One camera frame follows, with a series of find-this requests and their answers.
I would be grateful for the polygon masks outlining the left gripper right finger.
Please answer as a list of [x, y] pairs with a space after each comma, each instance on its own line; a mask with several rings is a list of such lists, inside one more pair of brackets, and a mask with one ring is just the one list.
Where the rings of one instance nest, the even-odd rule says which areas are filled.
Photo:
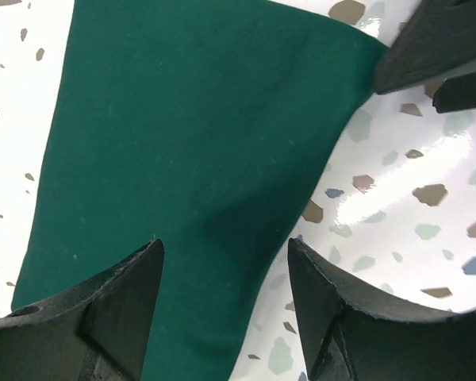
[[436, 310], [347, 273], [299, 239], [290, 285], [310, 380], [476, 380], [476, 310]]

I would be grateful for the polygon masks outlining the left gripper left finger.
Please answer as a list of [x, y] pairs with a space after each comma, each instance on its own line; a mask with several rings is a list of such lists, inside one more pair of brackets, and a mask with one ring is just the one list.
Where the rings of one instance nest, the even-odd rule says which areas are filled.
[[0, 317], [0, 381], [138, 380], [163, 270], [147, 243], [63, 292]]

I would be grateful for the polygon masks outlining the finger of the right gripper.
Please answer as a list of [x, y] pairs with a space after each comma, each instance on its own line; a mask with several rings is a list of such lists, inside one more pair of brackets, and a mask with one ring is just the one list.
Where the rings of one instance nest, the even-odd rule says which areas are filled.
[[419, 2], [374, 71], [377, 94], [476, 72], [476, 0]]
[[432, 106], [438, 114], [476, 109], [476, 72], [445, 80], [435, 92]]

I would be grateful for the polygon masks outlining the dark green surgical cloth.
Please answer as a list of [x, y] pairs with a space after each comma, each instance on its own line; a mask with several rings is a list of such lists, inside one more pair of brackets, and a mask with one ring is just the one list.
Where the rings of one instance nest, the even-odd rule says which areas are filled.
[[268, 1], [77, 1], [13, 308], [158, 238], [143, 379], [228, 379], [385, 51]]

